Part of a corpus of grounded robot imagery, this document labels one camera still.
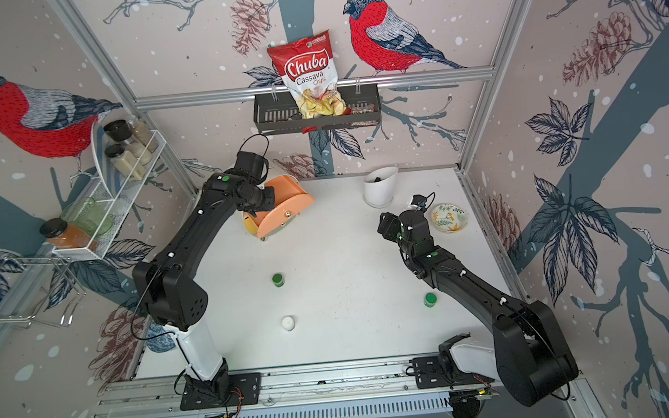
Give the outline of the orange top drawer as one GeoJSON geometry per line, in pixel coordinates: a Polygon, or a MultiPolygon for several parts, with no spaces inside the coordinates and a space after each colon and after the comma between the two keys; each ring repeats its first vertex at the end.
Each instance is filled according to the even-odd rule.
{"type": "Polygon", "coordinates": [[[291,175],[277,176],[264,184],[264,188],[269,186],[275,188],[275,208],[269,212],[256,212],[256,215],[251,215],[259,225],[256,237],[258,240],[266,240],[277,229],[285,227],[314,204],[313,196],[307,193],[300,182],[291,175]]]}

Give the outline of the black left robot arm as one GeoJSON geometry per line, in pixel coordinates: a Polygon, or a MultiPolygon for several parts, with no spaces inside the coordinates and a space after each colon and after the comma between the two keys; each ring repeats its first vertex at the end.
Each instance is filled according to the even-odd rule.
{"type": "Polygon", "coordinates": [[[224,372],[224,357],[211,331],[201,323],[208,293],[196,283],[195,275],[227,219],[238,212],[255,214],[275,207],[274,189],[262,187],[268,171],[264,156],[239,152],[233,167],[205,181],[193,212],[166,248],[132,271],[139,304],[177,340],[190,375],[201,382],[212,382],[224,372]]]}

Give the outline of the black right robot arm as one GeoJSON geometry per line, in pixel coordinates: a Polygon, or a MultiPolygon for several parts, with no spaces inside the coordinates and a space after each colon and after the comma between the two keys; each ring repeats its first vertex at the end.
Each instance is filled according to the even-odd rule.
{"type": "Polygon", "coordinates": [[[491,332],[494,376],[520,404],[532,406],[577,378],[578,365],[553,311],[496,289],[435,245],[422,210],[384,212],[377,230],[398,245],[416,278],[454,298],[491,332]]]}

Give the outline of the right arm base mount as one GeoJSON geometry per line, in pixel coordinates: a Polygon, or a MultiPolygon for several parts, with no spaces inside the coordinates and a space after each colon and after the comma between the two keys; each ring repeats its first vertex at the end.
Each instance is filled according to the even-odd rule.
{"type": "Polygon", "coordinates": [[[448,369],[440,363],[437,355],[412,358],[405,373],[414,378],[416,388],[421,390],[476,384],[487,386],[495,381],[483,374],[463,373],[456,366],[448,369]]]}

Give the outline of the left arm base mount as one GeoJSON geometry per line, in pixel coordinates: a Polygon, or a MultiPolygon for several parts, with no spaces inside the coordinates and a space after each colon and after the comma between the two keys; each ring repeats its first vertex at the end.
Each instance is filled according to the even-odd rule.
{"type": "Polygon", "coordinates": [[[181,392],[181,411],[197,411],[214,408],[233,408],[256,405],[259,402],[261,373],[224,373],[212,382],[202,382],[184,376],[181,392]]]}

